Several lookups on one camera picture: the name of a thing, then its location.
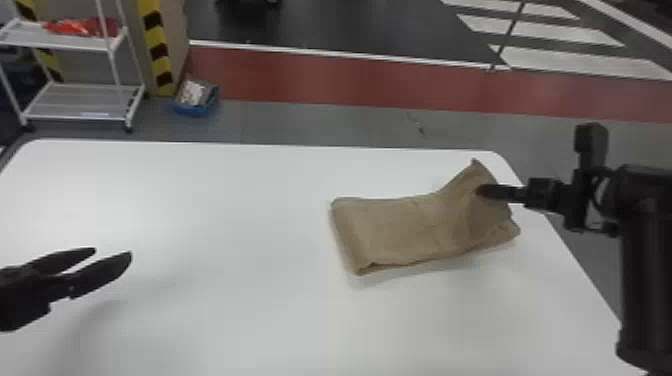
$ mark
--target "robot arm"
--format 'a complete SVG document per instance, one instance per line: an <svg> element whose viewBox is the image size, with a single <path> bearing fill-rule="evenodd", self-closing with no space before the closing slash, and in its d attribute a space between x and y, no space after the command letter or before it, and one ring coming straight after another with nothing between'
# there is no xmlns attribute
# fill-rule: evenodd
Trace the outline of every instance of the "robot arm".
<svg viewBox="0 0 672 376"><path fill-rule="evenodd" d="M131 253L126 252L63 273L95 252L94 248L73 249L0 269L0 332L20 329L45 316L52 302L76 299L105 286L131 263Z"/></svg>
<svg viewBox="0 0 672 376"><path fill-rule="evenodd" d="M570 184L532 178L525 187L483 185L477 193L490 199L523 204L559 214L574 232L594 232L621 243L623 319L617 355L651 372L672 374L672 171L624 165L604 166L606 128L579 125L574 149L579 167ZM602 198L601 183L608 181ZM593 205L603 217L600 227L586 225Z"/></svg>

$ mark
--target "brown fabric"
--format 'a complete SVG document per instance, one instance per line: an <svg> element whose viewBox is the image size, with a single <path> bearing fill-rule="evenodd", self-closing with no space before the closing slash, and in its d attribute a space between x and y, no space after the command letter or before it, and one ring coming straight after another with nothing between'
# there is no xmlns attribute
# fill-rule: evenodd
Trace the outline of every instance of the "brown fabric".
<svg viewBox="0 0 672 376"><path fill-rule="evenodd" d="M331 213L356 274L459 256L520 234L503 202L476 195L496 183L472 160L439 191L399 199L338 198Z"/></svg>

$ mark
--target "white table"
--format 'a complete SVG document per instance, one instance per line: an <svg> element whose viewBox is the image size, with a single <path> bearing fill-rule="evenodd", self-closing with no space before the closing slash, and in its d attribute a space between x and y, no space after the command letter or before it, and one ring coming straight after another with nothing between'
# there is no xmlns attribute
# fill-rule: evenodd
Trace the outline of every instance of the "white table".
<svg viewBox="0 0 672 376"><path fill-rule="evenodd" d="M132 250L115 283L0 336L0 374L637 375L541 215L495 251L355 277L338 196L441 187L492 152L43 140L0 174L0 265Z"/></svg>

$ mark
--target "shelf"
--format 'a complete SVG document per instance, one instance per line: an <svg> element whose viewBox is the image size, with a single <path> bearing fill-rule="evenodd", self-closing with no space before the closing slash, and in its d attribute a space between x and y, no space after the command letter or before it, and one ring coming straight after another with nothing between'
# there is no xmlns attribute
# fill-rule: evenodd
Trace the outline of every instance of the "shelf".
<svg viewBox="0 0 672 376"><path fill-rule="evenodd" d="M26 119L115 120L133 116L142 86L72 85L49 82L23 111Z"/></svg>
<svg viewBox="0 0 672 376"><path fill-rule="evenodd" d="M109 38L110 50L116 51L128 35L123 27L119 35ZM105 38L59 35L45 30L39 22L15 18L0 29L0 45L48 48L60 51L107 52Z"/></svg>

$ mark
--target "white floor marking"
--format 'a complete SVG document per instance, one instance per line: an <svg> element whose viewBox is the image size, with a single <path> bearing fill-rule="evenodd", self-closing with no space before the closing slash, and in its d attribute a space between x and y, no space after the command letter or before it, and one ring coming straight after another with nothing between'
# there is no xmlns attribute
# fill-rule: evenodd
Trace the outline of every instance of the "white floor marking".
<svg viewBox="0 0 672 376"><path fill-rule="evenodd" d="M672 50L672 36L599 0L577 0Z"/></svg>
<svg viewBox="0 0 672 376"><path fill-rule="evenodd" d="M208 47L208 48L248 50L248 51L260 51L260 52L278 52L292 55L338 57L338 58L358 59L358 60L377 60L377 61L389 61L394 63L438 65L445 67L468 67L468 68L480 68L480 69L491 68L491 64L489 63L475 63L470 61L424 59L416 57L390 56L390 55L374 55L374 54L364 54L357 52L317 50L312 48L293 48L293 47L266 46L261 44L229 43L213 40L191 39L189 41L189 45L193 47ZM506 71L510 70L510 67L508 65L496 65L495 70Z"/></svg>
<svg viewBox="0 0 672 376"><path fill-rule="evenodd" d="M520 2L510 0L441 0L446 5L457 5L461 7L495 10L501 12L516 12ZM567 18L578 20L579 18L572 13L553 5L526 4L523 8L524 14L535 16L547 16L557 18Z"/></svg>
<svg viewBox="0 0 672 376"><path fill-rule="evenodd" d="M493 50L499 46L490 45ZM512 68L672 81L672 73L646 59L506 47L502 59Z"/></svg>
<svg viewBox="0 0 672 376"><path fill-rule="evenodd" d="M477 17L460 14L460 19L474 31L492 34L504 34L512 20L503 18ZM624 46L623 43L596 29L586 29L573 26L547 25L537 22L523 22L516 24L514 36L555 39L569 42L606 44L610 46Z"/></svg>

